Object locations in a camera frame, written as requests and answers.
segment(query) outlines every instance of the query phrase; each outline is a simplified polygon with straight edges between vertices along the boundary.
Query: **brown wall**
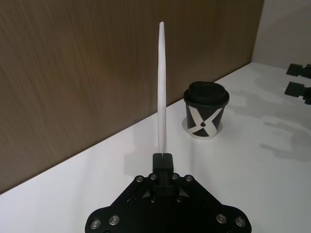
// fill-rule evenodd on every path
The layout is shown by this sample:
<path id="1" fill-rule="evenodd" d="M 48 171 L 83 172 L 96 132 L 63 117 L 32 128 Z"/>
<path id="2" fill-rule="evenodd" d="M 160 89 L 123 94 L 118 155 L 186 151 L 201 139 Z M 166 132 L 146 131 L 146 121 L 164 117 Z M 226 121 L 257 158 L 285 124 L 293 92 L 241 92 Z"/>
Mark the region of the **brown wall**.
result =
<path id="1" fill-rule="evenodd" d="M 0 0 L 0 192 L 251 60 L 263 0 Z"/>

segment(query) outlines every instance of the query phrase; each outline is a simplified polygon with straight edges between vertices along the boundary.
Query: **wooden wall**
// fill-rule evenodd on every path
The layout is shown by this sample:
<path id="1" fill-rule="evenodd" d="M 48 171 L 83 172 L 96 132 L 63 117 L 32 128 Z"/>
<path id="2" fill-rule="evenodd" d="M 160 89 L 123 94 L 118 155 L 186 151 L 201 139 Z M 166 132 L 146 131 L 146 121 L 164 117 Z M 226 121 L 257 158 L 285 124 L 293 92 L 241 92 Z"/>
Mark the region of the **wooden wall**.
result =
<path id="1" fill-rule="evenodd" d="M 0 192 L 251 61 L 263 0 L 0 0 Z"/>

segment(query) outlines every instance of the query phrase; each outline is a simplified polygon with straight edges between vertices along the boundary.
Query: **bolt head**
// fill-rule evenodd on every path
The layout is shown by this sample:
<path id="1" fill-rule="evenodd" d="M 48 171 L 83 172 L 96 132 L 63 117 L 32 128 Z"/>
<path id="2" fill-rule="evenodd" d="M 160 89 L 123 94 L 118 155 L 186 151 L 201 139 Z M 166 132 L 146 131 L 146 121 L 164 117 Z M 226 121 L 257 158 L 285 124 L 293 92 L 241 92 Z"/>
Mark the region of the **bolt head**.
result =
<path id="1" fill-rule="evenodd" d="M 237 217 L 235 219 L 235 223 L 239 226 L 239 227 L 245 227 L 246 226 L 246 221 L 244 220 L 244 218 L 241 217 Z"/>
<path id="2" fill-rule="evenodd" d="M 151 180 L 155 180 L 156 178 L 157 178 L 157 176 L 156 176 L 155 174 L 151 174 L 151 175 L 150 175 L 150 179 L 151 179 Z"/>
<path id="3" fill-rule="evenodd" d="M 109 219 L 109 224 L 111 226 L 117 225 L 120 222 L 120 218 L 117 215 L 113 215 Z"/>
<path id="4" fill-rule="evenodd" d="M 186 177 L 185 177 L 185 179 L 186 179 L 186 181 L 190 182 L 190 181 L 192 181 L 192 180 L 193 180 L 193 177 L 192 177 L 192 176 L 190 176 L 190 175 L 188 175 L 188 176 L 186 176 Z"/>
<path id="5" fill-rule="evenodd" d="M 221 224 L 227 223 L 227 218 L 222 214 L 217 215 L 216 220 Z"/>
<path id="6" fill-rule="evenodd" d="M 142 176 L 137 176 L 137 177 L 136 177 L 136 181 L 137 181 L 137 182 L 142 182 L 142 180 L 143 180 L 143 177 L 142 177 Z"/>
<path id="7" fill-rule="evenodd" d="M 98 219 L 96 219 L 96 220 L 91 222 L 90 227 L 92 230 L 94 230 L 94 229 L 99 228 L 100 225 L 101 225 L 101 222 Z"/>
<path id="8" fill-rule="evenodd" d="M 177 173 L 174 173 L 173 175 L 172 175 L 172 179 L 173 180 L 177 180 L 179 178 L 179 175 L 177 174 Z"/>

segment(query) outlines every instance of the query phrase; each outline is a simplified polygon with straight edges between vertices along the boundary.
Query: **black cup lid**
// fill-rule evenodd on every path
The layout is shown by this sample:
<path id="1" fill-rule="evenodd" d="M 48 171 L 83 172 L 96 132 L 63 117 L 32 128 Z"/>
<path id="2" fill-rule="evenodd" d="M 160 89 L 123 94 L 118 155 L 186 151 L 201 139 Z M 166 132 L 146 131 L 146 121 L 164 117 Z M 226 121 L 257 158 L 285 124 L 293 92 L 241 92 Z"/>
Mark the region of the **black cup lid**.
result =
<path id="1" fill-rule="evenodd" d="M 221 108 L 229 102 L 229 94 L 223 86 L 212 82 L 194 82 L 184 93 L 185 102 L 193 107 Z"/>

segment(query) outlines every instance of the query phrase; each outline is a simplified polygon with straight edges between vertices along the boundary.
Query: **white wall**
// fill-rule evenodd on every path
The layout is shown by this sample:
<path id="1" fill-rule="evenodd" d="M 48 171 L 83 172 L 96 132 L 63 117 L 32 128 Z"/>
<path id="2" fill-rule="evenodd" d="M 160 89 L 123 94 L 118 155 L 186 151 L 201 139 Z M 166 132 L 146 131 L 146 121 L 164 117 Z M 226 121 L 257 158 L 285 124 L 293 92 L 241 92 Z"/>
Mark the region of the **white wall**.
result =
<path id="1" fill-rule="evenodd" d="M 311 0 L 265 0 L 253 61 L 282 68 L 311 63 Z"/>

